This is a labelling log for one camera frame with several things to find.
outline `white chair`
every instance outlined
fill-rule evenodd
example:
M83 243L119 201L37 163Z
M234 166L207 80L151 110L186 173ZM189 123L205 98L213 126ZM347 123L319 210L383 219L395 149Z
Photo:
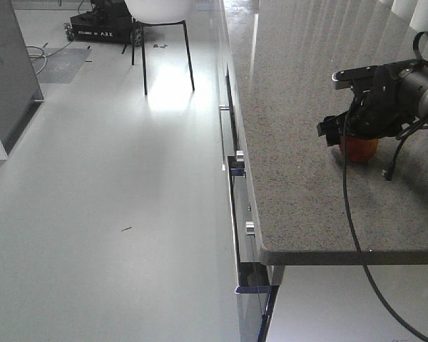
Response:
M132 54L131 63L135 65L135 27L141 29L141 55L143 59L144 94L148 95L148 81L146 76L146 54L144 44L144 28L147 26L182 25L184 28L185 47L187 48L188 67L192 89L193 82L192 61L188 47L187 25L185 19L193 9L195 0L125 0L128 11L133 17Z

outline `granite countertop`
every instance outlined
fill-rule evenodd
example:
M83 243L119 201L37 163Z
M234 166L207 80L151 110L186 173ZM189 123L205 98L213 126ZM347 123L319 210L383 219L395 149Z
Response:
M225 0L225 12L260 261L357 264L341 154L316 126L352 100L333 72L414 58L416 32L374 0L258 2ZM348 165L352 218L369 263L428 264L428 130L408 139L387 182L396 146L382 138L367 165Z

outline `gray floor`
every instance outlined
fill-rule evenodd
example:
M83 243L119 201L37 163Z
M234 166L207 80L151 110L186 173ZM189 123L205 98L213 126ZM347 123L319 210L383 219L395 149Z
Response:
M74 14L17 11L26 44L49 48ZM116 44L74 42L91 63L42 84L0 162L0 342L239 341L215 22L188 20L194 93L177 27L147 49L147 98L139 54Z

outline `drawer handle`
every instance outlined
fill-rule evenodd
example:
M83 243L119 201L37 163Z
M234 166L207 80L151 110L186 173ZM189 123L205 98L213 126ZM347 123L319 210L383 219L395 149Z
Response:
M222 128L222 112L230 110L227 105L219 105L219 127L220 127L220 143L222 144L222 170L225 171L225 145L223 143L223 128Z
M237 294L265 294L271 289L266 266L260 262L243 262L240 259L240 243L238 238L238 225L236 223L235 197L233 195L233 177L244 172L244 162L238 162L235 157L227 157L227 186L230 219L233 229L233 246L236 268Z

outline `white curtain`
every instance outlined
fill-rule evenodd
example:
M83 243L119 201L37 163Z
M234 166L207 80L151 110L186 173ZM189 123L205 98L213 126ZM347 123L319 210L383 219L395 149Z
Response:
M428 0L378 0L417 32L428 31Z

